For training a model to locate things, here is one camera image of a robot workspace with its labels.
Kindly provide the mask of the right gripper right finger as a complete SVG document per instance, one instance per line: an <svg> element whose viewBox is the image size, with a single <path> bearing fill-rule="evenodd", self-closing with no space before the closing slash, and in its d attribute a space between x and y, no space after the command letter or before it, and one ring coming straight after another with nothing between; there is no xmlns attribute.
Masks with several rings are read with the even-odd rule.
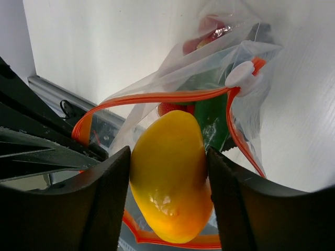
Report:
<svg viewBox="0 0 335 251"><path fill-rule="evenodd" d="M334 186L288 188L207 152L223 250L334 250Z"/></svg>

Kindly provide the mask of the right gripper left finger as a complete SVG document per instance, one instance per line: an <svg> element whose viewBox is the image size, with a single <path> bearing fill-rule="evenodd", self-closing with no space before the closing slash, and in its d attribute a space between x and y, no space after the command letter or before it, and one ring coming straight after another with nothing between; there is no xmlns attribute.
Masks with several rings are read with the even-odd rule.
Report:
<svg viewBox="0 0 335 251"><path fill-rule="evenodd" d="M45 190L1 186L1 250L116 250L129 147Z"/></svg>

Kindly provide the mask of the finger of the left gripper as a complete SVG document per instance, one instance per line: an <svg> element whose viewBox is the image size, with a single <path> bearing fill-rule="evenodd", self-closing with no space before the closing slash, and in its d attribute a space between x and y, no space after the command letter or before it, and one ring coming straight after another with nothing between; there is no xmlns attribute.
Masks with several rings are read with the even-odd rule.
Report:
<svg viewBox="0 0 335 251"><path fill-rule="evenodd" d="M1 60L1 181L87 170L108 158L71 139L72 127Z"/></svg>

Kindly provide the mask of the yellow bell pepper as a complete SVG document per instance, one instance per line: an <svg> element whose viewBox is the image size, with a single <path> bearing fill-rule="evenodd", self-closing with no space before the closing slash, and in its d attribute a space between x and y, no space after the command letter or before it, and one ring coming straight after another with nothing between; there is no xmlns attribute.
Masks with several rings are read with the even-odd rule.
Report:
<svg viewBox="0 0 335 251"><path fill-rule="evenodd" d="M213 203L203 137L193 115L174 110L144 131L131 153L130 189L162 240L184 244L204 229Z"/></svg>

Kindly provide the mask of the clear orange zip top bag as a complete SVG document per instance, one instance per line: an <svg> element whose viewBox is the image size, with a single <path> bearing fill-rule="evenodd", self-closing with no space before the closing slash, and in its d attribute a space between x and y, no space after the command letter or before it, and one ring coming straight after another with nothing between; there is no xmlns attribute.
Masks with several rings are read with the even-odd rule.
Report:
<svg viewBox="0 0 335 251"><path fill-rule="evenodd" d="M93 120L131 107L108 147L111 153L131 149L122 221L138 244L221 247L205 154L236 147L265 177L260 110L271 86L270 62L281 48L270 24L239 1L209 1L156 72L75 125L73 139L100 143L103 131Z"/></svg>

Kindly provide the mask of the red cherry tomato bunch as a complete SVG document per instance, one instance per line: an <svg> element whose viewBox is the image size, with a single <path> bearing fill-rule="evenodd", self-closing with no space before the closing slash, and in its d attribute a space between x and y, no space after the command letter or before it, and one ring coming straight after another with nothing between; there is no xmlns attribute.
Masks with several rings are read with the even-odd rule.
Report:
<svg viewBox="0 0 335 251"><path fill-rule="evenodd" d="M215 41L227 32L227 26L219 19L218 15L209 14L201 19L198 25L199 36L184 42L182 46L183 55L186 56L197 49ZM160 103L157 107L159 117L173 110L186 111L192 115L195 112L195 103Z"/></svg>

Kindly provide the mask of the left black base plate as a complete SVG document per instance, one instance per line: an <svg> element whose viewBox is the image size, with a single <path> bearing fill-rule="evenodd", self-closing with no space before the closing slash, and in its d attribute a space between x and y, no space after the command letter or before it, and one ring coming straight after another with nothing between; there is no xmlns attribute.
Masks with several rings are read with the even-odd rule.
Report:
<svg viewBox="0 0 335 251"><path fill-rule="evenodd" d="M110 111L101 110L92 116L90 145L100 147L110 155L111 145L125 118Z"/></svg>

